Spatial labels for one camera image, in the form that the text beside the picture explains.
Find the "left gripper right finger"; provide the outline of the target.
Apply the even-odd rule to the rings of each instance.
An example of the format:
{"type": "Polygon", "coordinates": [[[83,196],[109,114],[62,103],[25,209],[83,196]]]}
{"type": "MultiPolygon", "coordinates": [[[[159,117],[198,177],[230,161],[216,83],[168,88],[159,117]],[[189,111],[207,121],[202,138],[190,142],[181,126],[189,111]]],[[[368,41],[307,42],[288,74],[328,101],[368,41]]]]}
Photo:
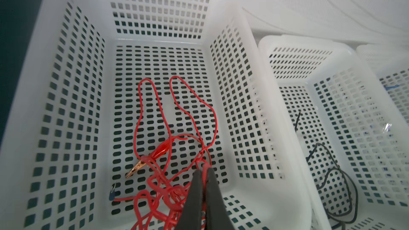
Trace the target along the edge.
{"type": "Polygon", "coordinates": [[[212,167],[206,170],[206,230],[235,230],[227,213],[224,200],[212,167]]]}

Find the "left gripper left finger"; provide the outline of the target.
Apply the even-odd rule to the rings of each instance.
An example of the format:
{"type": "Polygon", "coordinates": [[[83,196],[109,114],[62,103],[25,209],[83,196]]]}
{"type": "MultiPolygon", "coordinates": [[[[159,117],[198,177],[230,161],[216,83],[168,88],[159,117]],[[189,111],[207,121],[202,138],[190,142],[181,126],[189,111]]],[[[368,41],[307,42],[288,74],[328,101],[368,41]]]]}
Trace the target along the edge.
{"type": "Polygon", "coordinates": [[[185,201],[181,217],[175,230],[200,230],[203,202],[202,171],[197,169],[193,173],[191,186],[185,201]]]}

